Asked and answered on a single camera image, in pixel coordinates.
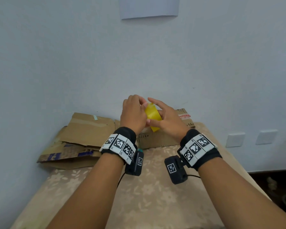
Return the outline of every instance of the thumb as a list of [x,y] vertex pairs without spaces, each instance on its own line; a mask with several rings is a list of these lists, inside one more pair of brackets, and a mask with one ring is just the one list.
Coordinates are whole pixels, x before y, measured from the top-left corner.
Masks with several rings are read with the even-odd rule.
[[148,103],[144,103],[141,105],[141,111],[145,111],[146,107],[147,107]]
[[161,125],[161,121],[152,120],[152,119],[147,119],[147,120],[146,120],[146,123],[147,123],[149,126],[161,128],[161,126],[160,126],[160,125]]

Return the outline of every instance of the yellow object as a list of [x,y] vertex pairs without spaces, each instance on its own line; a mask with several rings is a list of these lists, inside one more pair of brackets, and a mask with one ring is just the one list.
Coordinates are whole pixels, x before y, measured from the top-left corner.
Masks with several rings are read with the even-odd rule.
[[[153,103],[149,103],[145,109],[145,113],[147,115],[148,119],[152,119],[152,120],[157,120],[157,121],[161,121],[162,118],[158,112],[158,110],[156,109],[156,106]],[[158,131],[160,128],[157,127],[151,127],[153,132]]]

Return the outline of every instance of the beige tablecloth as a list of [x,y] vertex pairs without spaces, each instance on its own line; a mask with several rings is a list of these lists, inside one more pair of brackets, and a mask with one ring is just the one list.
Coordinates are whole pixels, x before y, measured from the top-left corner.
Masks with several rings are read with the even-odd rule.
[[[222,147],[202,123],[196,129],[217,144],[222,157],[247,181],[266,195],[237,160]],[[144,150],[142,174],[125,175],[117,189],[107,229],[116,228],[223,228],[223,224],[199,178],[174,185],[164,159],[179,146]],[[54,170],[15,221],[12,229],[43,229],[92,168]],[[188,174],[198,173],[188,169]]]

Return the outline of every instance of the black cable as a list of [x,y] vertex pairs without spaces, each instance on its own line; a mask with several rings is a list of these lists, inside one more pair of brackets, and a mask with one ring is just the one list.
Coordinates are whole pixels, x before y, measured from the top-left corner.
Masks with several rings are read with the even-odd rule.
[[197,178],[200,178],[200,179],[201,179],[201,177],[196,176],[196,175],[192,175],[192,174],[188,174],[187,176],[197,177]]
[[125,172],[123,173],[122,177],[120,178],[120,181],[118,182],[118,186],[119,186],[119,184],[120,184],[122,178],[124,177],[124,175],[125,175]]

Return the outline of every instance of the cardboard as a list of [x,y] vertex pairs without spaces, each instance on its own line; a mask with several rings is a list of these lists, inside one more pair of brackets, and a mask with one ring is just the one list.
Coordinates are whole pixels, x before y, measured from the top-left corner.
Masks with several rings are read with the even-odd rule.
[[74,113],[68,127],[60,135],[63,142],[101,147],[114,132],[115,123],[110,118]]
[[[188,127],[195,128],[191,116],[184,108],[177,109],[176,112]],[[172,137],[164,133],[162,130],[153,132],[149,127],[138,135],[137,144],[140,149],[148,149],[154,147],[178,145],[179,143],[176,142]]]
[[99,147],[60,141],[66,129],[67,126],[58,132],[50,146],[41,153],[37,162],[58,169],[76,169],[95,165],[101,156],[98,151]]

